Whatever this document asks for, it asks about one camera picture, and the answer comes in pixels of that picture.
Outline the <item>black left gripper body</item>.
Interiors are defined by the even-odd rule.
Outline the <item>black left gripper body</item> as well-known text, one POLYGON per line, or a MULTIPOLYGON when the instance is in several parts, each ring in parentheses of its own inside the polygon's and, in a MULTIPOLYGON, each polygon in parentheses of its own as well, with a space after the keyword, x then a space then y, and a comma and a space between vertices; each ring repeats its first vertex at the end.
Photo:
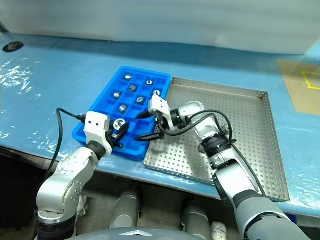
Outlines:
POLYGON ((106 140, 112 148, 118 146, 118 142, 113 139, 112 135, 114 134, 114 122, 109 123, 108 130, 106 131, 106 140))

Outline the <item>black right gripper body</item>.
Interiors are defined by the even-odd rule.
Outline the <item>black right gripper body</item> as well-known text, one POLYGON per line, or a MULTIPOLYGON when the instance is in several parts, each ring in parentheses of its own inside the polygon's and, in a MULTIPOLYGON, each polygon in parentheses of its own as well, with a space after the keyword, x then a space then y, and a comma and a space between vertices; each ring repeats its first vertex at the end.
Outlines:
POLYGON ((155 112, 155 123, 157 127, 159 128, 159 136, 164 137, 165 133, 163 130, 163 114, 159 111, 155 112))

